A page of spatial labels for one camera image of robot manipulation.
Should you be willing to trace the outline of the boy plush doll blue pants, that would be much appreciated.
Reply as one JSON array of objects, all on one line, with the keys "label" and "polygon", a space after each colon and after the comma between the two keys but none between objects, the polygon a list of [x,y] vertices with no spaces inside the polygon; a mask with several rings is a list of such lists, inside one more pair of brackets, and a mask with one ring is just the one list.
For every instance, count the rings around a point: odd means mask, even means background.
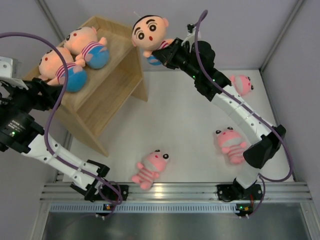
[{"label": "boy plush doll blue pants", "polygon": [[[84,67],[86,62],[83,59],[74,60],[70,51],[65,47],[58,47],[57,50],[66,62],[68,81],[66,91],[75,93],[80,91],[87,82],[87,72]],[[59,55],[50,50],[40,60],[38,66],[41,80],[49,85],[63,85],[66,79],[66,71]]]}]

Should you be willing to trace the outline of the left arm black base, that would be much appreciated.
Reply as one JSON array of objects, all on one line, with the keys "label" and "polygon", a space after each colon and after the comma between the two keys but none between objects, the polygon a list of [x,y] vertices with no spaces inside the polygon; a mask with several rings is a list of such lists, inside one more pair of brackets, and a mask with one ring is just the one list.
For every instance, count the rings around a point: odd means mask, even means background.
[{"label": "left arm black base", "polygon": [[99,196],[103,200],[109,203],[117,203],[121,200],[120,195],[123,201],[127,200],[129,194],[129,185],[120,184],[117,186],[116,184],[112,184],[111,186],[114,187],[115,190],[112,190],[110,187],[105,185],[98,189]]}]

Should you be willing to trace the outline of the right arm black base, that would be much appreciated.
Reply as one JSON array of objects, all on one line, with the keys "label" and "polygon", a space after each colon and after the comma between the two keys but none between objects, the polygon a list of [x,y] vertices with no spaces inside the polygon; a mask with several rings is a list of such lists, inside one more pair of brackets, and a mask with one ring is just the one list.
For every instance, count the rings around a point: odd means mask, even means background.
[{"label": "right arm black base", "polygon": [[249,188],[243,188],[235,181],[228,184],[218,184],[216,188],[218,199],[223,202],[261,200],[263,195],[261,186],[256,183]]}]

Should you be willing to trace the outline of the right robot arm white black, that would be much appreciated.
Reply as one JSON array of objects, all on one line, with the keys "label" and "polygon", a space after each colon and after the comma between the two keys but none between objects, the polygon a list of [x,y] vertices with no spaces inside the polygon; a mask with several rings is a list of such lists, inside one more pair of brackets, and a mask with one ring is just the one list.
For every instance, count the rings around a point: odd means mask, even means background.
[{"label": "right robot arm white black", "polygon": [[215,51],[206,41],[183,46],[176,38],[169,46],[152,52],[163,66],[180,69],[194,80],[197,91],[223,110],[250,142],[244,151],[245,163],[233,182],[233,192],[240,199],[252,192],[252,185],[265,163],[283,144],[286,129],[273,126],[259,117],[237,93],[231,81],[215,68]]}]

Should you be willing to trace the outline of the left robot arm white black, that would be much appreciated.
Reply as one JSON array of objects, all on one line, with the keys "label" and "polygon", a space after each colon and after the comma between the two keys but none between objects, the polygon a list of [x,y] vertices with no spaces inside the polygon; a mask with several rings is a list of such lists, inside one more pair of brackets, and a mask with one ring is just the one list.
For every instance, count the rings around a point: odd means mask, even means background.
[{"label": "left robot arm white black", "polygon": [[109,167],[96,161],[84,161],[54,140],[30,115],[31,110],[47,111],[54,107],[63,89],[39,78],[23,81],[1,77],[8,97],[0,98],[0,150],[12,149],[37,159],[72,179],[72,189],[86,201],[107,200],[113,187],[105,182]]}]

